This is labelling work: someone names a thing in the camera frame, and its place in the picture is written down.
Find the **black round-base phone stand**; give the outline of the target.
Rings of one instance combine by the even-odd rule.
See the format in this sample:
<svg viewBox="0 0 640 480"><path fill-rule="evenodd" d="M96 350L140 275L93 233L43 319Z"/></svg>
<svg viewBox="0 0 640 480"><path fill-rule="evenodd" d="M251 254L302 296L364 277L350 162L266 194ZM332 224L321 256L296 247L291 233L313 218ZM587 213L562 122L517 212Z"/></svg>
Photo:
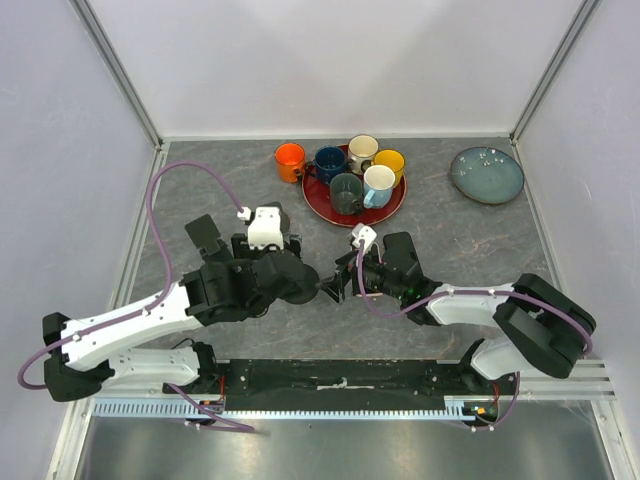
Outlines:
<svg viewBox="0 0 640 480"><path fill-rule="evenodd" d="M282 300L293 305L302 305L313 300L319 291L319 275L310 265L302 266L302 277L293 282L293 286L283 295Z"/></svg>

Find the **black phone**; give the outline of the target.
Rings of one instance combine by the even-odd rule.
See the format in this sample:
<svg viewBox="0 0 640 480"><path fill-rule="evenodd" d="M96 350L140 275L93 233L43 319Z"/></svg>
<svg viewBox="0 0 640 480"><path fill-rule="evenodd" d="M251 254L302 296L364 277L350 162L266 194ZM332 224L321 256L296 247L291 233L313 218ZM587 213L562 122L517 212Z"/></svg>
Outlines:
<svg viewBox="0 0 640 480"><path fill-rule="evenodd" d="M422 276L422 269L411 235L406 231L383 237L383 264L392 273L410 281Z"/></svg>

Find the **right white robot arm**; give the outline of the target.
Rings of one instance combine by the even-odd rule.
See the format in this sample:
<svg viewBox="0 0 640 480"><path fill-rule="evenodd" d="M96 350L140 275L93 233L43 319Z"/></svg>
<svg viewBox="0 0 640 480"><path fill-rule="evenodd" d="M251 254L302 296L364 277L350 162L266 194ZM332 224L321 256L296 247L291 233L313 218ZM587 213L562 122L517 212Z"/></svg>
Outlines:
<svg viewBox="0 0 640 480"><path fill-rule="evenodd" d="M383 253L357 249L344 255L334 275L319 284L337 302L344 300L348 286L362 297L382 294L398 300L400 315L418 325L501 331L498 339L473 343L460 360L457 381L469 393L528 370L566 379L593 349L594 318L534 274L500 286L455 287L426 277L414 248L388 247Z"/></svg>

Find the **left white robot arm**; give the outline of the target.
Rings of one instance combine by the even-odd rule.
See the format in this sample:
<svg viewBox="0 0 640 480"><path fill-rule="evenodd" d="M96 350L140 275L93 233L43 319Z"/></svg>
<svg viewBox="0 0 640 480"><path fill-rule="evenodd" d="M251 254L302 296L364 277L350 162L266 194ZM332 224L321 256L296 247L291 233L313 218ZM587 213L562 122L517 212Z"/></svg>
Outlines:
<svg viewBox="0 0 640 480"><path fill-rule="evenodd" d="M318 293L316 270L300 256L300 243L249 248L242 234L196 245L203 265L171 285L152 309L144 301L103 315L73 320L59 312L42 320L46 389L57 402L98 393L118 375L115 357L170 333L265 315L281 299L305 304Z"/></svg>

